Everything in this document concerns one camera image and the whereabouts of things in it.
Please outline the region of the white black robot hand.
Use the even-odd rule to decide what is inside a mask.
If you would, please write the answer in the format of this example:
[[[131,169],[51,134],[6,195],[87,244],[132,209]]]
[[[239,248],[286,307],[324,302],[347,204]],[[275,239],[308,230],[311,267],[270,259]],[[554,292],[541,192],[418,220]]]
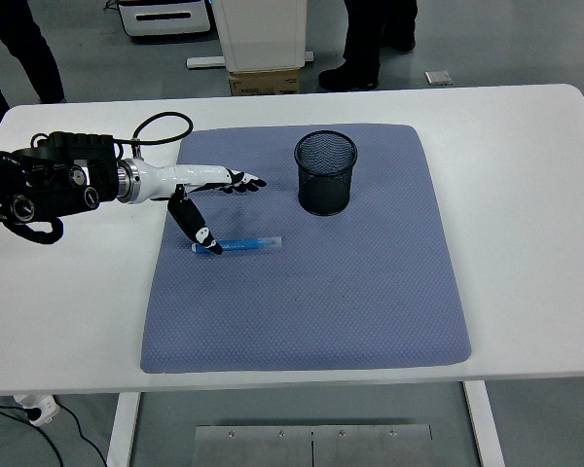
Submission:
[[[256,192],[267,186],[259,177],[220,165],[178,164],[155,167],[133,160],[130,166],[128,203],[166,200],[167,211],[181,231],[206,251],[221,255],[223,248],[189,198],[201,191]]]

